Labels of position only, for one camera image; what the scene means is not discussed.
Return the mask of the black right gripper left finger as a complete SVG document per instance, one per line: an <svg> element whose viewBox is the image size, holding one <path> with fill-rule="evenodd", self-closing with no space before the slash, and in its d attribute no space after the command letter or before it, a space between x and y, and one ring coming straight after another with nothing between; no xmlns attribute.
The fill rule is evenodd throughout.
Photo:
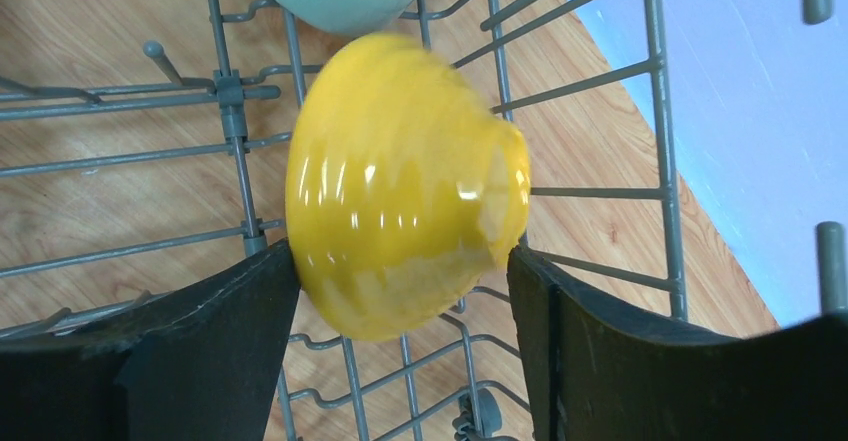
<svg viewBox="0 0 848 441"><path fill-rule="evenodd" d="M286 240L166 295L1 333L5 440L260 440L300 284Z"/></svg>

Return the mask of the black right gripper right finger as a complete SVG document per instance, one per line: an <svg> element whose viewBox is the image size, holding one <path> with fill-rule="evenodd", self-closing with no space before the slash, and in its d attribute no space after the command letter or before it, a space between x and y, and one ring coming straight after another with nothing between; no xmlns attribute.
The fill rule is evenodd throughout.
<svg viewBox="0 0 848 441"><path fill-rule="evenodd" d="M734 338L517 247L507 281L538 440L843 440L847 315Z"/></svg>

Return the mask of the yellow bowl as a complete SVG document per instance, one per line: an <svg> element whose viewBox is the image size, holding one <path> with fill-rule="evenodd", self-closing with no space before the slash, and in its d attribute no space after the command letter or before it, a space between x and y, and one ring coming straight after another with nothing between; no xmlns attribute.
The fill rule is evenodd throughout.
<svg viewBox="0 0 848 441"><path fill-rule="evenodd" d="M523 134L457 69L407 35L360 37L321 69L292 135L302 288L341 335L397 338L506 267L530 190Z"/></svg>

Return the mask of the grey wire dish rack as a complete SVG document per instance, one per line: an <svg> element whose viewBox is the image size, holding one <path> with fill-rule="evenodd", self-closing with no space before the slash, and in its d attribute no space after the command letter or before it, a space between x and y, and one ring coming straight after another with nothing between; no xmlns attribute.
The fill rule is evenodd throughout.
<svg viewBox="0 0 848 441"><path fill-rule="evenodd" d="M664 28L663 0L413 0L359 37L275 0L1 0L1 333L166 295L289 243L307 91L345 45L391 32L523 134L529 216L513 249L656 314L764 335L742 335L748 294L719 281L711 244L685 253ZM816 235L816 317L846 313L844 230ZM260 440L538 440L509 257L383 342L329 326L292 257L300 292Z"/></svg>

